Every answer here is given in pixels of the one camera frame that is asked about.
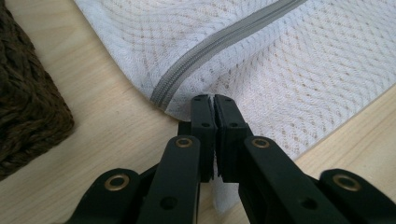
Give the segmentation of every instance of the dark brown wicker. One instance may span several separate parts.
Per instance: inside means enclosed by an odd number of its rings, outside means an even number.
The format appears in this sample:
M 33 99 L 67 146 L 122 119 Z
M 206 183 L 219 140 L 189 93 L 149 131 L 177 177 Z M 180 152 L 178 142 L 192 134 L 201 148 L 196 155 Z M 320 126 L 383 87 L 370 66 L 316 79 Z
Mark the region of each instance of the dark brown wicker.
M 63 141 L 73 117 L 0 0 L 0 180 Z

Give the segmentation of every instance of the brass grommet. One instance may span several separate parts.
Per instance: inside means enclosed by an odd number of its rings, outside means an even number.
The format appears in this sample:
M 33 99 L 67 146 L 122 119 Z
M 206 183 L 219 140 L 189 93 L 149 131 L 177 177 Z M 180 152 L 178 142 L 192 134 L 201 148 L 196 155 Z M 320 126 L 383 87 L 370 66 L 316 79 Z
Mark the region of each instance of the brass grommet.
M 114 185 L 111 182 L 115 179 L 122 180 L 122 183 L 119 185 Z M 110 191 L 117 191 L 117 190 L 124 189 L 126 186 L 128 186 L 128 184 L 129 184 L 129 176 L 128 175 L 125 175 L 125 174 L 113 175 L 105 182 L 105 188 Z
M 334 175 L 332 181 L 339 187 L 349 191 L 359 191 L 361 189 L 361 184 L 348 175 Z
M 262 139 L 262 138 L 253 139 L 251 141 L 251 144 L 253 144 L 253 146 L 255 146 L 255 147 L 262 147 L 262 148 L 270 146 L 270 143 L 267 140 Z
M 176 140 L 177 147 L 190 147 L 192 146 L 192 140 L 190 138 L 179 138 Z

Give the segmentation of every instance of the wood grain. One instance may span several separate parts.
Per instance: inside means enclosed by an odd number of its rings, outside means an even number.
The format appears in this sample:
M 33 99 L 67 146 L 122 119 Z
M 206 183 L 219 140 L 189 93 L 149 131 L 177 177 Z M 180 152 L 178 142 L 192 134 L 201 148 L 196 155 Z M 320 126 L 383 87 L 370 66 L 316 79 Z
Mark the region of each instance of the wood grain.
M 141 173 L 157 163 L 177 121 L 125 78 L 75 3 L 6 1 L 31 37 L 76 120 L 72 136 L 0 182 L 0 223 L 62 223 L 103 172 Z M 396 87 L 296 162 L 308 174 L 333 167 L 363 176 L 396 201 Z M 241 204 L 224 215 L 203 184 L 200 223 L 247 223 Z

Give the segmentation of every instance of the white mesh fabric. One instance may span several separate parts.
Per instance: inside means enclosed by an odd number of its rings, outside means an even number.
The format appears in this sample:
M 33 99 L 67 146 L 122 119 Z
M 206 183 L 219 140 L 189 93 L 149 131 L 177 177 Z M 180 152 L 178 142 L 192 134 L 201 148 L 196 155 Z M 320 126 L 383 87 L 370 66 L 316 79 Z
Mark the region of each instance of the white mesh fabric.
M 150 97 L 185 52 L 274 1 L 76 2 L 125 75 Z M 395 83 L 395 21 L 393 0 L 308 0 L 203 64 L 166 113 L 189 119 L 191 97 L 230 96 L 255 134 L 295 159 Z M 224 196 L 236 195 L 230 188 L 217 198 L 220 211 L 234 203 Z
M 75 1 L 125 76 L 150 97 L 189 49 L 276 0 Z

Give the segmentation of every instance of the zipper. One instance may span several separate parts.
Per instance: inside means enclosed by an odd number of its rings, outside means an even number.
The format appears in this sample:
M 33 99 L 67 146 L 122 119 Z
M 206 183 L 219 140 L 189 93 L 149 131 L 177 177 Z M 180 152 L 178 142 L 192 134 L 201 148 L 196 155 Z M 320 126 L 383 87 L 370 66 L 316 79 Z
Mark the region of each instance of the zipper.
M 306 0 L 279 0 L 226 27 L 190 49 L 160 79 L 150 101 L 165 110 L 181 83 L 202 64 L 232 44 L 253 35 Z

